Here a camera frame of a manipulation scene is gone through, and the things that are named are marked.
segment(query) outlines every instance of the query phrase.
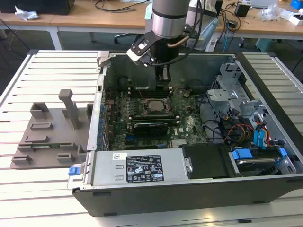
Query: blue clip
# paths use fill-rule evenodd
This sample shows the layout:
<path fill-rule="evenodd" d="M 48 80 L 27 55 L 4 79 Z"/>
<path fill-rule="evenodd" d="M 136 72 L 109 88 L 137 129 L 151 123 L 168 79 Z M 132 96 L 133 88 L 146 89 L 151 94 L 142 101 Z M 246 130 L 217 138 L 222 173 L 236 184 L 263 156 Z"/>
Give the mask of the blue clip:
<path fill-rule="evenodd" d="M 254 144 L 258 143 L 258 135 L 259 135 L 259 129 L 256 129 L 254 133 Z"/>
<path fill-rule="evenodd" d="M 262 147 L 263 150 L 266 149 L 266 147 L 265 147 L 264 144 L 263 144 L 264 136 L 265 136 L 265 131 L 264 131 L 264 130 L 261 130 L 260 135 L 259 135 L 259 139 L 258 139 L 258 146 L 259 146 L 259 147 Z"/>
<path fill-rule="evenodd" d="M 80 167 L 71 167 L 68 170 L 68 175 L 69 176 L 77 176 L 80 175 Z"/>
<path fill-rule="evenodd" d="M 233 159 L 247 159 L 252 158 L 252 154 L 249 149 L 236 149 L 232 152 Z"/>
<path fill-rule="evenodd" d="M 287 152 L 284 148 L 280 148 L 280 154 L 282 155 L 282 157 L 287 156 Z"/>

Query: black device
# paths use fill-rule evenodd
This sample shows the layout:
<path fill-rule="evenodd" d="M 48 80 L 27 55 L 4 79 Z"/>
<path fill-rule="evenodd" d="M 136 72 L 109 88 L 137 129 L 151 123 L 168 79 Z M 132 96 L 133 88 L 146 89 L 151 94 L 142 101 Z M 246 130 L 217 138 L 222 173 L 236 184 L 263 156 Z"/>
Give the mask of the black device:
<path fill-rule="evenodd" d="M 235 9 L 235 15 L 238 17 L 246 17 L 249 9 L 250 5 L 238 3 Z"/>
<path fill-rule="evenodd" d="M 227 23 L 228 27 L 232 28 L 232 29 L 236 29 L 236 27 L 238 25 L 238 22 L 234 21 L 234 20 L 228 20 L 226 23 Z"/>
<path fill-rule="evenodd" d="M 15 6 L 24 11 L 68 15 L 75 0 L 0 0 L 1 13 L 16 12 Z"/>

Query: power supply label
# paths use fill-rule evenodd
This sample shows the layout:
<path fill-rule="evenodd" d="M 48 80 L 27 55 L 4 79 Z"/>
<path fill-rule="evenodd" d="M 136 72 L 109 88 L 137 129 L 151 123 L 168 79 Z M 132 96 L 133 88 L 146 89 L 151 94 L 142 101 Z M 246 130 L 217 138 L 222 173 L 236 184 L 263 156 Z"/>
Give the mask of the power supply label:
<path fill-rule="evenodd" d="M 127 156 L 128 183 L 164 181 L 161 155 Z"/>

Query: metal bracket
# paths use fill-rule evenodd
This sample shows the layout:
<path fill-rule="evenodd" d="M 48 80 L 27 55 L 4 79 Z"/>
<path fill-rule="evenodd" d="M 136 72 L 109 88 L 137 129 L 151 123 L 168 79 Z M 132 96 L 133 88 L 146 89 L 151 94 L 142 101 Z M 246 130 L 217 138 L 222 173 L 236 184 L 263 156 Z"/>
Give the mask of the metal bracket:
<path fill-rule="evenodd" d="M 111 56 L 109 51 L 99 51 L 97 54 L 97 65 L 98 65 L 97 71 L 100 72 L 103 66 L 110 64 L 111 63 L 110 59 Z"/>

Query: connector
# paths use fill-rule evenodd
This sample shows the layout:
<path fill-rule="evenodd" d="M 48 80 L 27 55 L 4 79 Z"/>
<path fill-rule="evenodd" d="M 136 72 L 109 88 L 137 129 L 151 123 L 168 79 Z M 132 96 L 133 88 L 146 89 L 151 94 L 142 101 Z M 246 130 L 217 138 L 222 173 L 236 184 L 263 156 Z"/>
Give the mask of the connector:
<path fill-rule="evenodd" d="M 237 25 L 238 25 L 238 22 L 237 21 L 234 21 L 234 20 L 228 20 L 226 22 L 226 25 L 229 27 L 229 28 L 232 28 L 232 29 L 236 29 Z"/>

